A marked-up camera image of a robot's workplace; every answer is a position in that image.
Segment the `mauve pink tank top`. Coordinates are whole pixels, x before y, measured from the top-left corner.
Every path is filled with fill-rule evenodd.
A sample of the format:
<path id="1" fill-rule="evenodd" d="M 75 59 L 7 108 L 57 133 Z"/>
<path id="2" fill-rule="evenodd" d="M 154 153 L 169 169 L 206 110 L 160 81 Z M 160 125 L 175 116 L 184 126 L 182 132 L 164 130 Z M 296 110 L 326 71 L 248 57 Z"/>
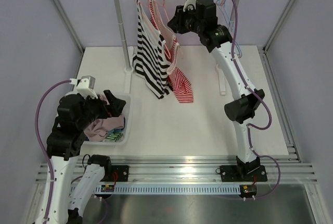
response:
<path id="1" fill-rule="evenodd" d="M 103 142 L 110 130 L 122 127 L 123 118 L 125 116 L 121 114 L 119 117 L 96 119 L 84 130 L 84 134 L 91 142 Z"/>

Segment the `green striped tank top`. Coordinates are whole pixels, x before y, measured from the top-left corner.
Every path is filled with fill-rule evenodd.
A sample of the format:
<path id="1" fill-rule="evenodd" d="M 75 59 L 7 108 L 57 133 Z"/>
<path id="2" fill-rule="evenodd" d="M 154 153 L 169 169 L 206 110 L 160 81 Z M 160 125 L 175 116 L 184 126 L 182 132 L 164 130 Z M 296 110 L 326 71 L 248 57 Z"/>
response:
<path id="1" fill-rule="evenodd" d="M 112 133 L 106 136 L 104 139 L 105 142 L 118 143 L 121 142 L 124 138 L 124 134 L 122 132 Z"/>

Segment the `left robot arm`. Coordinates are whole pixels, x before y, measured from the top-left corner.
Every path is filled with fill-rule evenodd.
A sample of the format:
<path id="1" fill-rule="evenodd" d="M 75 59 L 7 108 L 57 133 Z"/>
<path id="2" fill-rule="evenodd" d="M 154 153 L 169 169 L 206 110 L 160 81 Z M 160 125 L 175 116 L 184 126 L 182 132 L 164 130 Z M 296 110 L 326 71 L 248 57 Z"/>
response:
<path id="1" fill-rule="evenodd" d="M 82 223 L 86 204 L 99 182 L 108 184 L 107 190 L 113 192 L 117 182 L 128 180 L 128 166 L 114 166 L 110 157 L 92 155 L 78 185 L 71 188 L 85 141 L 84 129 L 96 119 L 120 116 L 126 105 L 109 90 L 105 90 L 104 95 L 105 100 L 96 95 L 83 97 L 79 93 L 60 99 L 58 115 L 47 138 L 47 180 L 36 223 Z"/>

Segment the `blue tank top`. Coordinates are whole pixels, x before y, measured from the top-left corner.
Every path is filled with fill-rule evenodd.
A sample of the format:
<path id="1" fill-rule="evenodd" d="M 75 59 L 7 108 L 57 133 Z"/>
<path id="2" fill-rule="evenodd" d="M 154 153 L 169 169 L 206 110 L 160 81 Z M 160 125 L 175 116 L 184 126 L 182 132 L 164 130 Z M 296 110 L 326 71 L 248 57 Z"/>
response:
<path id="1" fill-rule="evenodd" d="M 109 131 L 109 134 L 114 134 L 114 133 L 121 133 L 123 132 L 124 128 L 126 126 L 126 119 L 123 118 L 123 125 L 122 127 L 117 127 Z"/>

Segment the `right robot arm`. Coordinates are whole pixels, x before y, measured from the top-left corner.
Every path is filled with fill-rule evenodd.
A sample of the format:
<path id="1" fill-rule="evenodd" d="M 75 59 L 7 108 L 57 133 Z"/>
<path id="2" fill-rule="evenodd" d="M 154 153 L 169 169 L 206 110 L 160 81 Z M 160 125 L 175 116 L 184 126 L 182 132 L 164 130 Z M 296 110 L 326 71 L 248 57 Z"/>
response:
<path id="1" fill-rule="evenodd" d="M 248 127 L 255 116 L 263 90 L 257 90 L 241 71 L 235 52 L 232 50 L 232 36 L 227 27 L 218 23 L 216 4 L 213 0 L 187 0 L 176 7 L 168 27 L 175 33 L 198 34 L 200 42 L 215 58 L 230 86 L 233 101 L 224 106 L 225 113 L 234 124 L 238 152 L 236 165 L 221 166 L 224 182 L 250 182 L 260 175 L 260 159 L 253 153 L 248 136 Z"/>

